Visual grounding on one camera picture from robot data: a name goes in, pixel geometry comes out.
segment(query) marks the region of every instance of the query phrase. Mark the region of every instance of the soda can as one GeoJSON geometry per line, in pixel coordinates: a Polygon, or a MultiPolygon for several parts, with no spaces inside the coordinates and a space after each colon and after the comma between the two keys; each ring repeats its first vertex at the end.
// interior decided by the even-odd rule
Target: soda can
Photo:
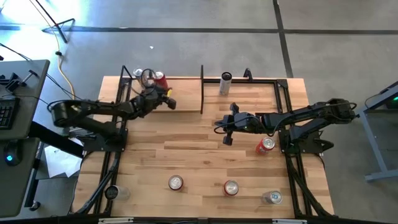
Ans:
{"type": "Polygon", "coordinates": [[[282,202],[282,194],[277,190],[272,190],[261,195],[264,203],[279,204],[282,202]]]}
{"type": "Polygon", "coordinates": [[[234,196],[239,191],[239,185],[235,180],[228,180],[224,184],[223,192],[226,196],[234,196]]]}
{"type": "Polygon", "coordinates": [[[275,147],[275,142],[272,138],[266,137],[260,141],[256,146],[256,153],[259,155],[265,155],[275,147]]]}
{"type": "Polygon", "coordinates": [[[220,95],[228,95],[231,83],[232,75],[229,72],[224,72],[220,78],[220,95]]]}
{"type": "Polygon", "coordinates": [[[184,184],[182,177],[179,175],[173,175],[169,179],[169,187],[172,190],[180,190],[184,184]]]}
{"type": "Polygon", "coordinates": [[[130,197],[130,191],[127,187],[112,185],[105,190],[105,197],[108,200],[127,200],[130,197]]]}
{"type": "Polygon", "coordinates": [[[149,86],[149,79],[148,76],[142,74],[142,72],[143,70],[141,68],[136,68],[132,74],[135,76],[141,87],[145,88],[146,86],[149,86]]]}
{"type": "Polygon", "coordinates": [[[154,81],[156,85],[161,86],[165,90],[169,88],[166,76],[163,72],[155,72],[154,81]]]}

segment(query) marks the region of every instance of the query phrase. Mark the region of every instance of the silver soda can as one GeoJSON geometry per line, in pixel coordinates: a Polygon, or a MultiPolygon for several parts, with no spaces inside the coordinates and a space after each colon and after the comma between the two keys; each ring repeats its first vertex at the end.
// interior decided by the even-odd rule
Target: silver soda can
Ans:
{"type": "Polygon", "coordinates": [[[181,190],[184,185],[184,180],[179,175],[173,175],[169,179],[169,187],[172,190],[181,190]]]}
{"type": "Polygon", "coordinates": [[[261,196],[264,203],[279,204],[282,202],[282,194],[277,190],[266,192],[261,196]]]}
{"type": "Polygon", "coordinates": [[[220,95],[228,95],[229,88],[232,83],[232,75],[229,72],[224,72],[220,78],[220,95]]]}
{"type": "Polygon", "coordinates": [[[234,196],[239,191],[239,185],[235,180],[228,180],[225,182],[223,187],[224,195],[226,196],[234,196]]]}
{"type": "Polygon", "coordinates": [[[130,191],[127,187],[112,185],[105,190],[105,197],[108,200],[127,200],[130,197],[130,191]]]}
{"type": "Polygon", "coordinates": [[[149,86],[149,81],[148,81],[148,76],[142,74],[142,69],[141,68],[136,68],[132,72],[132,74],[135,76],[136,80],[139,82],[141,87],[145,88],[145,86],[149,86]]]}

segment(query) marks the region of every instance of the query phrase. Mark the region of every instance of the clamp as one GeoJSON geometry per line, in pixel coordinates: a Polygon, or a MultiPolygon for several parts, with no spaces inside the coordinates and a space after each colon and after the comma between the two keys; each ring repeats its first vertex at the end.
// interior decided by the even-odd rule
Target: clamp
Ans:
{"type": "Polygon", "coordinates": [[[9,93],[14,93],[14,90],[20,86],[26,86],[26,81],[32,76],[38,77],[38,74],[33,72],[32,70],[29,70],[29,75],[26,76],[23,81],[19,81],[17,78],[10,80],[9,83],[6,85],[6,90],[9,93]]]}

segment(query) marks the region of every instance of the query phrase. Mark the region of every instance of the gray floor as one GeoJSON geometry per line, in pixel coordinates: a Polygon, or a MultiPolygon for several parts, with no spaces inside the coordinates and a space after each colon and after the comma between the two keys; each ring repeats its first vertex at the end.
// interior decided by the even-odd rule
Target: gray floor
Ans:
{"type": "MultiPolygon", "coordinates": [[[[276,28],[271,0],[43,2],[56,20],[74,17],[78,26],[276,28]]],[[[279,4],[286,29],[398,29],[394,0],[279,0],[279,4]]],[[[50,59],[49,74],[66,88],[53,54],[54,37],[39,31],[45,23],[32,6],[8,0],[0,14],[0,25],[5,23],[34,25],[0,31],[0,42],[28,57],[50,59]]],[[[338,97],[362,106],[367,97],[398,80],[398,35],[287,35],[286,39],[294,77],[305,79],[311,103],[338,97]]],[[[286,77],[278,34],[72,32],[62,51],[63,69],[76,94],[90,99],[98,96],[102,77],[118,75],[121,65],[192,76],[199,75],[201,64],[207,75],[223,71],[241,75],[249,67],[256,77],[286,77]]],[[[21,59],[6,49],[0,49],[0,55],[21,59]]],[[[46,81],[41,97],[53,101],[65,95],[46,81]]],[[[42,103],[35,120],[59,131],[42,103]]],[[[335,213],[398,223],[398,178],[364,181],[365,174],[379,169],[360,120],[327,127],[323,138],[335,143],[324,158],[335,213]]],[[[398,152],[386,154],[391,167],[397,159],[398,152]]],[[[36,212],[23,210],[18,218],[65,214],[75,181],[42,180],[36,197],[45,205],[36,212]]]]}

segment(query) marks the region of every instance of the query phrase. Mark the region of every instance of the coca-cola can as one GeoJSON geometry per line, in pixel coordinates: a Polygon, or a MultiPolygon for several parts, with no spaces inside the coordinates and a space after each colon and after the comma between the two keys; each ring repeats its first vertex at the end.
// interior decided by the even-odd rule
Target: coca-cola can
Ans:
{"type": "Polygon", "coordinates": [[[272,138],[264,138],[260,141],[260,143],[256,146],[256,153],[259,155],[265,155],[267,152],[271,151],[275,147],[275,142],[272,138]]]}
{"type": "Polygon", "coordinates": [[[163,72],[155,72],[154,81],[156,85],[161,86],[163,89],[168,89],[166,76],[163,72]]]}

